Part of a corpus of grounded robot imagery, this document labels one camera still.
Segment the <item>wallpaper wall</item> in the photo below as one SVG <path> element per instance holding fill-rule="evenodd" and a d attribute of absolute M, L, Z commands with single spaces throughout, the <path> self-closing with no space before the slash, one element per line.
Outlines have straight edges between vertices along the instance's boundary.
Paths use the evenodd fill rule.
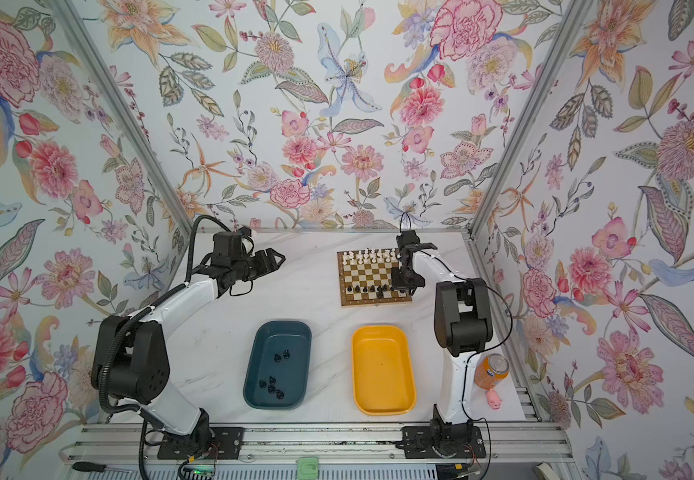
<path fill-rule="evenodd" d="M 694 480 L 694 2 L 598 0 L 477 244 L 592 480 Z"/>
<path fill-rule="evenodd" d="M 191 216 L 463 227 L 562 0 L 74 2 Z"/>
<path fill-rule="evenodd" d="M 185 240 L 42 2 L 0 2 L 0 479 L 52 478 L 99 413 L 99 323 Z"/>

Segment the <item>blue tray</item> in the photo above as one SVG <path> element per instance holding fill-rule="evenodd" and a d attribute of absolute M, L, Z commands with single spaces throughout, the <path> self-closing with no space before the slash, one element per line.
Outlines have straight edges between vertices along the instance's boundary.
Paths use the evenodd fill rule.
<path fill-rule="evenodd" d="M 253 408 L 265 410 L 289 410 L 304 400 L 309 372 L 309 351 L 312 346 L 312 331 L 295 320 L 274 320 L 259 327 L 248 360 L 246 384 L 243 398 Z M 275 361 L 275 355 L 290 357 Z M 275 378 L 275 388 L 282 390 L 284 397 L 268 391 L 269 377 Z M 259 382 L 266 383 L 264 388 Z"/>

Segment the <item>orange-yellow plastic tray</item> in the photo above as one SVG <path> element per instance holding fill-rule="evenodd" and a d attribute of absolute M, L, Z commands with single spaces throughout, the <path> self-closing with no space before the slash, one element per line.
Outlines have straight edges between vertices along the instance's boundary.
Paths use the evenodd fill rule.
<path fill-rule="evenodd" d="M 354 402 L 366 415 L 403 415 L 416 405 L 414 370 L 405 333 L 364 326 L 352 335 Z"/>

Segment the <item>table surface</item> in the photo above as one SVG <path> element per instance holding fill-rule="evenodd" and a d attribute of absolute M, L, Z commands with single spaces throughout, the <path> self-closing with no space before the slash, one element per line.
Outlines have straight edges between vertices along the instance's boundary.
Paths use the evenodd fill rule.
<path fill-rule="evenodd" d="M 438 401 L 444 355 L 433 332 L 434 289 L 419 288 L 412 302 L 342 307 L 336 252 L 396 246 L 396 234 L 307 232 L 255 234 L 257 249 L 272 247 L 286 256 L 281 269 L 256 280 L 246 296 L 224 295 L 198 311 L 168 341 L 171 381 L 211 422 L 426 422 Z M 435 244 L 446 262 L 474 274 L 461 233 L 420 232 Z M 195 258 L 212 251 L 212 236 L 199 234 Z M 186 272 L 182 262 L 176 280 Z M 233 290 L 240 293 L 246 284 Z M 243 399 L 248 358 L 256 330 L 270 320 L 300 320 L 312 330 L 307 392 L 293 410 L 260 410 Z M 352 389 L 352 334 L 366 325 L 395 325 L 405 332 L 416 383 L 416 407 L 402 416 L 368 416 L 355 405 Z M 488 343 L 498 343 L 496 335 Z M 470 412 L 475 418 L 525 420 L 508 377 L 496 386 L 499 410 L 488 407 L 485 390 L 473 388 Z M 114 422 L 140 422 L 135 414 L 115 415 Z"/>

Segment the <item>screwdriver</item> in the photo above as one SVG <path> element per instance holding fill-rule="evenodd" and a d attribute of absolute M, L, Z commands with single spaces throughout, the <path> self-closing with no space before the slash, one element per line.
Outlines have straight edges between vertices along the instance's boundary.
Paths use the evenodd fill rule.
<path fill-rule="evenodd" d="M 93 462 L 75 462 L 72 469 L 76 472 L 122 472 L 133 473 L 131 470 L 121 470 L 119 468 L 108 468 L 106 465 Z"/>

